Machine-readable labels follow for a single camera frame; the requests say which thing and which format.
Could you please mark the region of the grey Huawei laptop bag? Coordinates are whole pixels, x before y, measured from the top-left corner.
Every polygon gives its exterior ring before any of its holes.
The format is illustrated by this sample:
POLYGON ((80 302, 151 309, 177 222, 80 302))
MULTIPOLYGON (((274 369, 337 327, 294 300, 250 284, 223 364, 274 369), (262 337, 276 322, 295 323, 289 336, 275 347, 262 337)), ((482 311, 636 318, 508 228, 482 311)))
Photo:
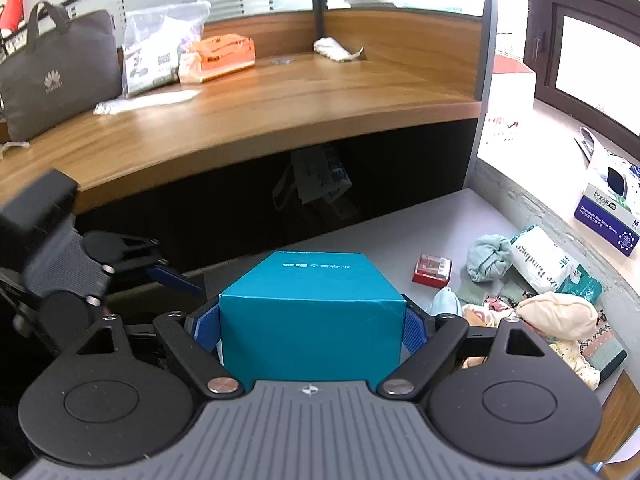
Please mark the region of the grey Huawei laptop bag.
POLYGON ((38 2, 26 44, 1 63, 1 110, 16 142, 35 139, 120 92, 122 68, 105 10, 71 18, 64 6, 38 2))

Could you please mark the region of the orange tissue pack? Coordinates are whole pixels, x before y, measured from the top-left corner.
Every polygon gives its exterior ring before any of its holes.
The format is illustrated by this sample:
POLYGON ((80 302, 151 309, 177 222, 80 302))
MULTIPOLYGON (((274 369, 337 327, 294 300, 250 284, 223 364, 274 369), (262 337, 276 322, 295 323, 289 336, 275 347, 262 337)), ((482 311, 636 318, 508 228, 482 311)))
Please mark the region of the orange tissue pack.
POLYGON ((178 77, 182 84, 202 84, 255 66, 252 38, 237 34, 210 36, 192 42, 180 53, 178 77))

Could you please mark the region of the red flag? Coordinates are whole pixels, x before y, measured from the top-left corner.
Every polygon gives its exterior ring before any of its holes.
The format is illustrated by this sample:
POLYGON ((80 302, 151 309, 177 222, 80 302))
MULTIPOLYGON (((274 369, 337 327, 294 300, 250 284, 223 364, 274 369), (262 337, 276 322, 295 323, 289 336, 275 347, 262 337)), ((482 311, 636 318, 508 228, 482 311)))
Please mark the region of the red flag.
POLYGON ((23 18, 23 0, 6 0, 1 10, 0 29, 15 32, 23 18))

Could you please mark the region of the white bandage packet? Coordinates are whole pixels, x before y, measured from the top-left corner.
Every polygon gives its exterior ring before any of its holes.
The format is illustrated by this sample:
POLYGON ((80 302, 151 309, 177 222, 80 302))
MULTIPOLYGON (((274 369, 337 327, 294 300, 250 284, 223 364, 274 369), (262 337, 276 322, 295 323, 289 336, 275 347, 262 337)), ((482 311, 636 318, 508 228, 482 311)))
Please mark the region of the white bandage packet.
POLYGON ((557 292, 595 304, 602 285, 540 226, 530 226, 510 239, 513 266, 538 294, 557 292))

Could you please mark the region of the light blue folded cloth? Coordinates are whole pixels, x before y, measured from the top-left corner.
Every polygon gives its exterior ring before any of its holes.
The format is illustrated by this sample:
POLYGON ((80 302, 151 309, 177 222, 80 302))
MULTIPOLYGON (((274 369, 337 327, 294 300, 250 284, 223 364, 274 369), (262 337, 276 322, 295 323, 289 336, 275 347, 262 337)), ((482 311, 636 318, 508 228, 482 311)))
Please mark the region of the light blue folded cloth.
POLYGON ((462 307, 456 293, 450 287, 439 289, 427 312, 431 316, 453 314, 462 316, 462 307))

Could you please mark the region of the clear plastic bag pack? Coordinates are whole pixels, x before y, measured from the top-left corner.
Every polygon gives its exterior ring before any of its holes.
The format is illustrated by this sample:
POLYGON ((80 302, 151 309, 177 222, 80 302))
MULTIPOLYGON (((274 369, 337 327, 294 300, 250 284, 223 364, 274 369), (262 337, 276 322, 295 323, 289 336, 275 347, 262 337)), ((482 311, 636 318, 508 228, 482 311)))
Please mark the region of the clear plastic bag pack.
POLYGON ((198 0, 125 13, 122 93, 126 98, 179 79, 180 55, 201 40, 211 7, 198 0))

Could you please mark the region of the cream beige cloth bundle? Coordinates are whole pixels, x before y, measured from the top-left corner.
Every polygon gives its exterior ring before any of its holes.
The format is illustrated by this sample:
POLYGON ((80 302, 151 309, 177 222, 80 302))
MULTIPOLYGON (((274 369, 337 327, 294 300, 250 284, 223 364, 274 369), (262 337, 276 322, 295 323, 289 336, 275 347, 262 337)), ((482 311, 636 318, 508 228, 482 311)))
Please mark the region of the cream beige cloth bundle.
POLYGON ((575 295, 544 292, 521 301, 515 312, 544 336, 582 341, 597 331, 597 310, 589 301, 575 295))

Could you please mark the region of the blue white glove box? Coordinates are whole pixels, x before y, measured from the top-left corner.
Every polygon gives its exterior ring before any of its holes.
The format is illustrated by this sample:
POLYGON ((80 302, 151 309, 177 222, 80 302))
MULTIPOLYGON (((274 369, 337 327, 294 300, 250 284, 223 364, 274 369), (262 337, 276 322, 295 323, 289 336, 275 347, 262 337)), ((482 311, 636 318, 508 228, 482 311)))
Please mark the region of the blue white glove box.
POLYGON ((574 218, 630 257, 639 243, 639 167, 608 151, 594 154, 574 218))

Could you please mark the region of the light blue balled sock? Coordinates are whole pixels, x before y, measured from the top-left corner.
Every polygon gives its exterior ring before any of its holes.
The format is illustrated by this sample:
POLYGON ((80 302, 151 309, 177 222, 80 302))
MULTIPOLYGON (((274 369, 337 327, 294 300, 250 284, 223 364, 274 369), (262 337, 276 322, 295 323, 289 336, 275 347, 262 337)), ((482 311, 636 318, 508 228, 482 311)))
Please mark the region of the light blue balled sock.
POLYGON ((502 235, 478 238, 466 254, 466 270, 474 283, 486 283, 503 278, 513 264, 513 249, 502 235))

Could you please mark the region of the teal box lid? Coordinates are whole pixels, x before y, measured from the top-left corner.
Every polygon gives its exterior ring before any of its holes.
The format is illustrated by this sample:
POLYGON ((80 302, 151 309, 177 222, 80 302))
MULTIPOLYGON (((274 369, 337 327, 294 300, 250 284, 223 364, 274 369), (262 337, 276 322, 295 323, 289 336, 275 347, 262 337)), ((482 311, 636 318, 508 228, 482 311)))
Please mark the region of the teal box lid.
POLYGON ((400 363, 406 300, 363 254, 274 252, 219 296, 224 367, 258 380, 374 388, 400 363))

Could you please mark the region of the dark green patterned sock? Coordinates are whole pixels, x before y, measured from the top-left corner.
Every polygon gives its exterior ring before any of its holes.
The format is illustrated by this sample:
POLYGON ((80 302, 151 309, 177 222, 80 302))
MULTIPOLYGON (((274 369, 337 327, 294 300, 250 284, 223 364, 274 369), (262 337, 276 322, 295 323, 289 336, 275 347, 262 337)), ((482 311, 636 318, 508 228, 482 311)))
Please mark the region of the dark green patterned sock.
POLYGON ((599 310, 596 332, 580 344, 580 350, 587 362, 600 372, 600 382, 616 372, 627 357, 603 310, 599 310))

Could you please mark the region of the white crumpled tissue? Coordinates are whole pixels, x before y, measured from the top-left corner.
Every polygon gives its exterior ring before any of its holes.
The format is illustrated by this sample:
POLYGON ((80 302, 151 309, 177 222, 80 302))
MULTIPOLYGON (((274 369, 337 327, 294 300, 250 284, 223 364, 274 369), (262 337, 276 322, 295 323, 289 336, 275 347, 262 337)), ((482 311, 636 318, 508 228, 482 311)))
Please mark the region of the white crumpled tissue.
POLYGON ((362 58, 364 49, 350 52, 334 38, 322 37, 314 42, 314 53, 337 63, 347 63, 362 58))

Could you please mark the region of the red white box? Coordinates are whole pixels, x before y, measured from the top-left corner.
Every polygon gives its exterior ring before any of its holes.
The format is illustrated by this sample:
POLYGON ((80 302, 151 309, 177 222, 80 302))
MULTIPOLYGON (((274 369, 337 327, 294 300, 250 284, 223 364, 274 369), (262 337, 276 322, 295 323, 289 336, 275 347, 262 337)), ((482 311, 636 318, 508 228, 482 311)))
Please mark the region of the red white box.
POLYGON ((532 118, 536 79, 536 73, 523 62, 495 55, 480 158, 500 157, 521 139, 532 118))

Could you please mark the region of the small red plastic case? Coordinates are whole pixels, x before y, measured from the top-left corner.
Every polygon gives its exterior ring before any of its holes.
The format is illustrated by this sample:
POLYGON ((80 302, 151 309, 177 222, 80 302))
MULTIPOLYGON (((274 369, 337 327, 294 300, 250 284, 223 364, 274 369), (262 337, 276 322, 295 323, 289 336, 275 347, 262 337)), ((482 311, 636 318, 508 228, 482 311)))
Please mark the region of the small red plastic case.
POLYGON ((444 288, 449 284, 452 269, 450 259, 429 254, 420 255, 412 274, 413 283, 433 288, 444 288))

